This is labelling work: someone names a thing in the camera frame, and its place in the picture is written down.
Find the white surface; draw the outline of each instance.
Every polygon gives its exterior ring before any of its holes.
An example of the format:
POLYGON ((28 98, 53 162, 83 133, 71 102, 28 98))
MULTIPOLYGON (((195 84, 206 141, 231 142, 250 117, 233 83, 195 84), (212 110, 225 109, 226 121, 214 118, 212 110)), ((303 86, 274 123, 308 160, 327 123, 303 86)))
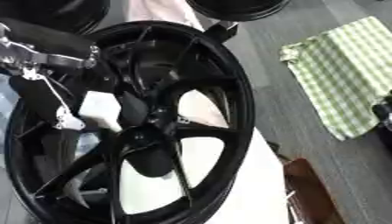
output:
POLYGON ((186 0, 126 0, 124 9, 126 21, 164 20, 203 31, 186 0))

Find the robotic arm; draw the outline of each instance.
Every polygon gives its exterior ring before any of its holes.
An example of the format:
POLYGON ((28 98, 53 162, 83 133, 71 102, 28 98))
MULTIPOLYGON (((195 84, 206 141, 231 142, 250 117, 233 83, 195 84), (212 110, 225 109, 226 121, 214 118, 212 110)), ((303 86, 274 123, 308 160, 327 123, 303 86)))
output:
POLYGON ((0 18, 0 67, 10 72, 10 85, 29 109, 56 129, 82 130, 85 123, 73 115, 42 66, 92 69, 99 57, 99 48, 90 40, 0 18))

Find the wheel spoke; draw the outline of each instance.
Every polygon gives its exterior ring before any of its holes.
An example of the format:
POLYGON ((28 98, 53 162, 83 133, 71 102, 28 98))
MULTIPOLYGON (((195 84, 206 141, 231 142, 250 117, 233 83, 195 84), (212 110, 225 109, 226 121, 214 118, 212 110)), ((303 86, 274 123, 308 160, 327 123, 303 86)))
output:
POLYGON ((216 137, 222 140, 225 144, 229 144, 235 141, 238 135, 238 131, 235 129, 208 126, 198 122, 185 121, 186 123, 179 123, 177 127, 177 137, 180 139, 188 137, 216 137))
POLYGON ((192 188, 189 183, 189 178, 186 176, 184 165, 181 160, 181 143, 175 140, 172 140, 170 142, 168 141, 166 143, 166 147, 171 155, 174 171, 176 172, 179 183, 181 184, 183 193, 189 202, 189 207, 191 207, 193 204, 192 188))
POLYGON ((39 139, 39 136, 42 136, 43 133, 46 133, 51 128, 52 127, 50 127, 47 122, 38 122, 35 126, 31 127, 24 133, 16 136, 16 139, 22 143, 31 139, 39 139))
POLYGON ((194 89, 206 89, 206 88, 221 88, 224 92, 234 91, 236 87, 235 78, 225 76, 207 76, 195 79, 183 79, 173 81, 171 83, 163 83, 158 86, 153 94, 158 97, 159 100, 167 100, 172 98, 179 98, 194 89))
POLYGON ((102 152, 105 150, 105 143, 100 142, 94 149, 87 154, 79 157, 61 174, 52 178, 36 191, 36 197, 45 196, 48 193, 61 193, 64 186, 73 178, 85 170, 103 162, 102 152))

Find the black wheel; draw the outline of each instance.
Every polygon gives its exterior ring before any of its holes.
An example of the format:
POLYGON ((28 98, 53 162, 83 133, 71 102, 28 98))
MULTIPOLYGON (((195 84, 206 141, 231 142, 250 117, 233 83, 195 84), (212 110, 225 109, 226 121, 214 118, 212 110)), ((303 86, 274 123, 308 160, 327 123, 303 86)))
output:
MULTIPOLYGON (((222 44, 180 24, 119 24, 89 37, 118 75, 114 93, 122 107, 127 95, 133 95, 147 105, 148 115, 135 124, 123 112, 119 134, 94 125, 78 133, 53 129, 20 101, 4 150, 18 197, 43 223, 203 223, 228 196, 253 133, 252 90, 241 65, 222 44), (225 125, 182 114, 182 99, 193 90, 216 106, 225 125), (78 144, 85 136, 96 143, 81 150, 78 144), (217 139, 222 149, 211 170, 194 182, 186 140, 197 137, 217 139), (130 214, 123 199, 131 189, 123 186, 124 161, 143 178, 177 179, 181 196, 130 214)), ((80 99, 90 88, 86 75, 91 74, 57 72, 52 78, 80 99)))
POLYGON ((0 17, 73 33, 91 32, 107 15, 109 0, 0 0, 0 17))

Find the wheel rim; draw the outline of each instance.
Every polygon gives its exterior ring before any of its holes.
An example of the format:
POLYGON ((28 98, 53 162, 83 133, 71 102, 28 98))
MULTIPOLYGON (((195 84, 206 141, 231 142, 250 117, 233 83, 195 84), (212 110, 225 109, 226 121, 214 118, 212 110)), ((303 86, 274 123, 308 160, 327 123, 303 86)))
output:
POLYGON ((39 143, 33 142, 41 139, 42 133, 52 130, 48 129, 44 123, 39 122, 20 102, 11 118, 5 145, 7 171, 18 196, 26 207, 42 221, 62 223, 62 221, 67 220, 72 221, 72 223, 109 223, 109 211, 105 212, 99 208, 95 210, 87 209, 68 197, 61 197, 63 187, 71 178, 93 165, 104 163, 107 167, 110 167, 110 176, 114 177, 111 179, 112 187, 110 188, 115 190, 111 191, 110 195, 114 199, 111 205, 118 220, 131 220, 135 223, 182 223, 181 221, 197 220, 200 211, 211 205, 231 185, 249 145, 254 127, 253 98, 249 82, 241 66, 222 45, 199 31, 179 24, 164 22, 119 24, 98 31, 91 38, 97 39, 98 45, 105 49, 108 54, 111 54, 111 58, 114 59, 113 67, 115 69, 120 68, 118 71, 121 74, 129 74, 129 69, 134 66, 132 65, 132 57, 135 55, 132 54, 126 56, 129 59, 128 62, 131 63, 125 66, 117 63, 120 61, 117 58, 118 55, 123 54, 124 50, 129 50, 127 46, 131 45, 133 52, 136 52, 135 43, 145 42, 147 45, 151 45, 151 41, 155 41, 155 44, 157 44, 159 40, 181 43, 182 51, 171 62, 175 67, 181 67, 181 64, 185 63, 181 60, 188 53, 199 51, 199 59, 207 64, 209 63, 208 69, 215 69, 215 72, 220 73, 198 79, 189 79, 188 77, 183 80, 176 80, 173 83, 172 80, 165 81, 162 85, 155 83, 154 87, 148 89, 143 87, 141 82, 129 82, 129 79, 127 79, 123 84, 124 87, 132 88, 133 93, 139 97, 154 99, 152 100, 154 109, 150 109, 150 115, 159 118, 160 116, 166 117, 168 114, 170 117, 169 123, 176 124, 175 129, 168 129, 167 127, 170 125, 167 125, 166 122, 160 125, 160 123, 154 122, 153 119, 149 120, 147 118, 143 125, 130 127, 118 136, 104 132, 105 137, 103 139, 110 140, 102 140, 95 149, 78 158, 60 175, 58 174, 50 181, 42 179, 38 175, 37 166, 32 158, 36 156, 34 154, 39 153, 37 151, 42 151, 40 150, 42 141, 39 141, 39 143), (173 103, 178 101, 178 98, 175 97, 178 93, 183 94, 195 88, 204 89, 217 86, 224 90, 223 92, 230 101, 235 102, 234 105, 230 105, 233 113, 226 117, 230 121, 228 129, 206 126, 187 120, 186 123, 178 123, 177 105, 173 103), (162 114, 162 108, 160 107, 164 108, 166 112, 162 114), (184 177, 185 174, 181 168, 179 157, 172 156, 174 170, 180 178, 185 197, 165 208, 152 212, 123 216, 121 205, 117 200, 119 192, 116 190, 119 183, 119 165, 122 162, 120 154, 127 152, 123 150, 123 146, 129 143, 128 138, 135 137, 140 132, 143 132, 147 137, 158 139, 161 144, 167 145, 164 148, 171 149, 169 150, 171 155, 176 152, 173 143, 176 143, 182 137, 218 137, 226 144, 219 162, 204 180, 193 189, 190 189, 191 187, 189 187, 189 183, 184 177), (108 147, 108 144, 116 145, 110 153, 108 153, 107 148, 112 149, 113 147, 108 147))

